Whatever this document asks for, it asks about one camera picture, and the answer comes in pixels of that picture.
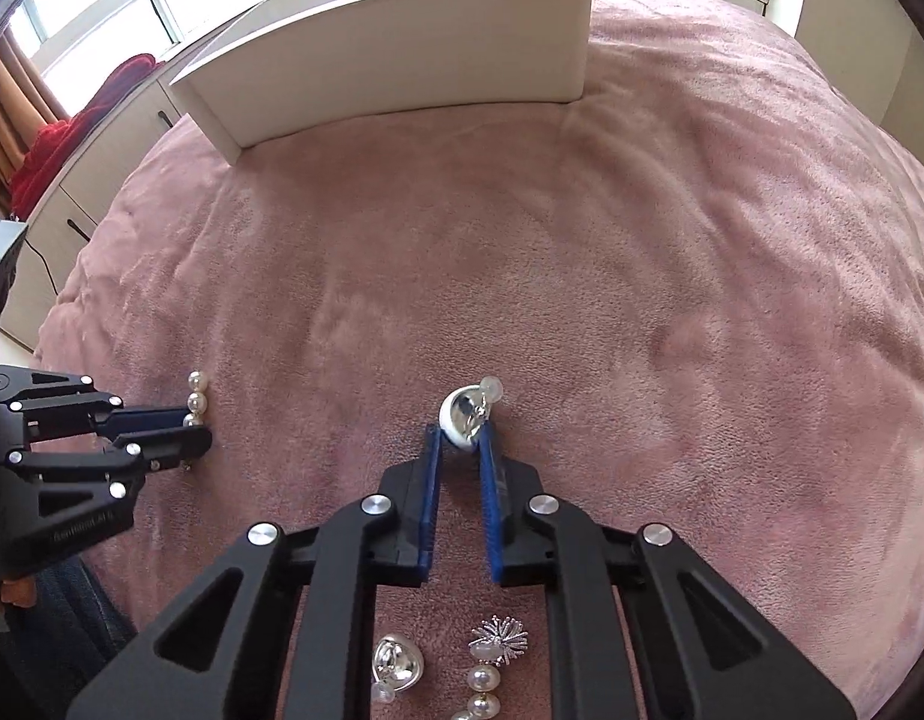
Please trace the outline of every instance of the white storage box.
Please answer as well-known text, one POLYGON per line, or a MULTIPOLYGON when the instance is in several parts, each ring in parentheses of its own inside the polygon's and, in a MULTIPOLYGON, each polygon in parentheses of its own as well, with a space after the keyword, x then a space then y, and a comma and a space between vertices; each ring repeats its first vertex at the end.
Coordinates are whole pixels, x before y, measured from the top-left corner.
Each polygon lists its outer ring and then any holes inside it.
POLYGON ((582 94, 592 0, 267 0, 172 81, 232 164, 323 122, 582 94))

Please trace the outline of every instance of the blue gripper pad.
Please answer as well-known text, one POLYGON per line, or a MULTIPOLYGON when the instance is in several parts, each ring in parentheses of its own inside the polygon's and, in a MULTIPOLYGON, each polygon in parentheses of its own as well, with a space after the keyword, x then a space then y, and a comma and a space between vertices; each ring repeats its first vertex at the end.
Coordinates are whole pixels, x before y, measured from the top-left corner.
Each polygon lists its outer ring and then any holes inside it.
POLYGON ((489 560, 489 572, 492 581, 502 581, 502 498, 506 490, 499 489, 499 481, 504 484, 504 476, 496 465, 493 450, 494 429, 492 423, 485 422, 478 431, 478 476, 482 488, 482 528, 485 531, 485 553, 489 560))
POLYGON ((438 425, 425 428, 425 503, 419 517, 419 573, 428 581, 435 551, 435 525, 439 517, 442 475, 442 431, 438 425))
POLYGON ((116 409, 99 425, 98 435, 113 442, 127 433, 145 433, 150 430, 168 430, 182 427, 187 408, 116 409))

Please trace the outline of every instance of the red blanket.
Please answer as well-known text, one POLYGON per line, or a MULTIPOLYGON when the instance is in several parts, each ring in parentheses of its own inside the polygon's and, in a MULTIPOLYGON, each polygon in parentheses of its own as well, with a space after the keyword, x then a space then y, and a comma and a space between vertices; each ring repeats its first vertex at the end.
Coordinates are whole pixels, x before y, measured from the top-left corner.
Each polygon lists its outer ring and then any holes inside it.
POLYGON ((12 176, 9 186, 12 211, 18 218, 23 221, 29 218, 48 185, 79 143, 159 64, 150 53, 126 59, 109 74, 79 113, 67 121, 46 124, 38 132, 36 142, 25 156, 22 167, 12 176))

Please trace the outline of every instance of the jewelry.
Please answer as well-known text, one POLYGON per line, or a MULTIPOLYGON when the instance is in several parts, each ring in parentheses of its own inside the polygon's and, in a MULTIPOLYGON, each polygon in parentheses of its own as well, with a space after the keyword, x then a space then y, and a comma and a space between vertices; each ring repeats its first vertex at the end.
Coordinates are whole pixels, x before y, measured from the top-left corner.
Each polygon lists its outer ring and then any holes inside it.
POLYGON ((469 653, 478 664, 469 669, 466 683, 475 695, 469 699, 468 709, 456 712, 452 720, 491 720, 502 710, 499 698, 492 693, 502 683, 499 666, 511 664, 528 650, 528 633, 523 624, 513 617, 491 620, 472 629, 475 641, 469 644, 469 653))
POLYGON ((459 449, 475 452, 478 432, 499 400, 502 400, 502 382, 496 376, 486 376, 478 384, 461 386, 442 402, 439 427, 459 449))
POLYGON ((398 634, 386 634, 372 654, 372 700, 391 704, 396 694, 415 685, 425 672, 422 651, 398 634))
POLYGON ((206 397, 206 389, 209 389, 209 376, 201 370, 193 370, 188 375, 188 385, 192 388, 192 394, 187 400, 190 413, 187 413, 182 420, 182 427, 201 425, 206 411, 209 410, 209 399, 206 397))

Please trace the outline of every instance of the silver starburst brooch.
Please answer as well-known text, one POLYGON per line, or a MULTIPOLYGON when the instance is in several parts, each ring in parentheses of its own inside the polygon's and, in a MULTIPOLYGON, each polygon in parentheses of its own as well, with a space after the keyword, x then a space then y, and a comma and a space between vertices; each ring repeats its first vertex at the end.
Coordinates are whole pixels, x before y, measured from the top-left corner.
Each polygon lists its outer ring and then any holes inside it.
POLYGON ((507 666, 526 654, 528 649, 528 632, 513 617, 500 620, 493 615, 491 620, 482 620, 472 633, 478 638, 470 642, 469 652, 480 664, 507 666))

